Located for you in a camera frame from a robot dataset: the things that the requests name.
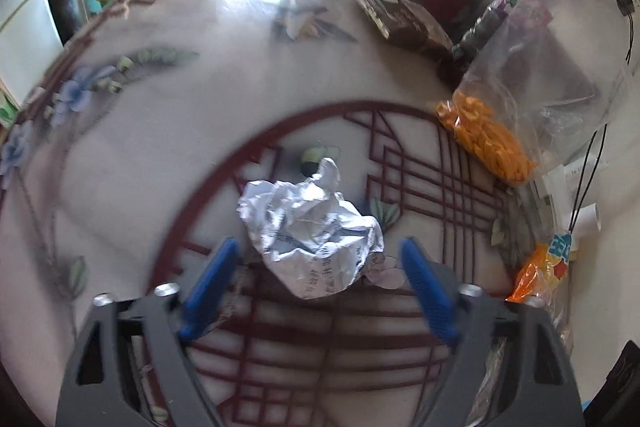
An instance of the table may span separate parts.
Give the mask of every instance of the table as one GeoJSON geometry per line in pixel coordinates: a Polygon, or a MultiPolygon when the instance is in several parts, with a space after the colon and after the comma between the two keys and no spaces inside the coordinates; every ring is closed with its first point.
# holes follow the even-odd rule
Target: table
{"type": "MultiPolygon", "coordinates": [[[[0,349],[47,425],[93,296],[136,298],[223,235],[244,240],[242,184],[302,180],[308,147],[340,150],[342,190],[363,212],[369,198],[400,206],[387,245],[417,235],[461,279],[510,288],[488,241],[504,194],[425,112],[450,93],[352,0],[116,0],[42,87],[18,120],[33,121],[31,153],[0,200],[0,349]],[[309,13],[312,35],[292,40],[309,13]]],[[[446,359],[407,288],[305,304],[259,264],[199,346],[234,425],[405,425],[446,359]]]]}

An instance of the black plug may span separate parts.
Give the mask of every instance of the black plug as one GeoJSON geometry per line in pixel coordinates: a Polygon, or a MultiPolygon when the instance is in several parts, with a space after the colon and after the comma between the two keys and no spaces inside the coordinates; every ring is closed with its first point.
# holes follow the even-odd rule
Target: black plug
{"type": "Polygon", "coordinates": [[[620,13],[622,13],[623,17],[631,15],[636,11],[634,0],[616,0],[616,3],[618,3],[618,9],[620,10],[620,13]]]}

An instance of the white cabinet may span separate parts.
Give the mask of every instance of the white cabinet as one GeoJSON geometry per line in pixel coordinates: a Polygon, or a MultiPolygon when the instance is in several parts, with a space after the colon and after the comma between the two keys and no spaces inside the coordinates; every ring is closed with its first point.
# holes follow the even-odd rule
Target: white cabinet
{"type": "Polygon", "coordinates": [[[0,0],[0,79],[18,104],[62,50],[48,0],[0,0]]]}

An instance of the snack package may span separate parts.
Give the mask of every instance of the snack package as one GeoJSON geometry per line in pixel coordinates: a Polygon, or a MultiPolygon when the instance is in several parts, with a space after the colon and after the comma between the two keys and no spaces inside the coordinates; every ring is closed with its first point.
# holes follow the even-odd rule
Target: snack package
{"type": "Polygon", "coordinates": [[[516,277],[509,302],[523,303],[527,297],[540,297],[548,305],[553,291],[569,270],[571,235],[555,235],[550,245],[538,244],[516,277]]]}
{"type": "Polygon", "coordinates": [[[522,185],[610,120],[630,85],[626,49],[625,21],[595,0],[520,0],[438,116],[491,172],[522,185]]]}
{"type": "Polygon", "coordinates": [[[409,0],[356,0],[391,44],[433,58],[450,54],[451,39],[424,7],[409,0]]]}

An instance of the orange candy wrapper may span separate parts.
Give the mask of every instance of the orange candy wrapper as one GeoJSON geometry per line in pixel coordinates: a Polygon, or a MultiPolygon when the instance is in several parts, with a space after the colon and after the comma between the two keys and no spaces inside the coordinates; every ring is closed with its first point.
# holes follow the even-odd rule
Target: orange candy wrapper
{"type": "Polygon", "coordinates": [[[571,235],[554,236],[551,245],[536,245],[527,264],[516,277],[516,284],[509,302],[524,302],[527,297],[540,297],[547,304],[553,291],[566,277],[569,270],[571,235]]]}
{"type": "Polygon", "coordinates": [[[536,164],[513,133],[492,120],[494,111],[482,100],[456,91],[452,102],[438,104],[436,113],[440,123],[453,131],[456,141],[490,172],[512,187],[529,181],[536,164]]]}

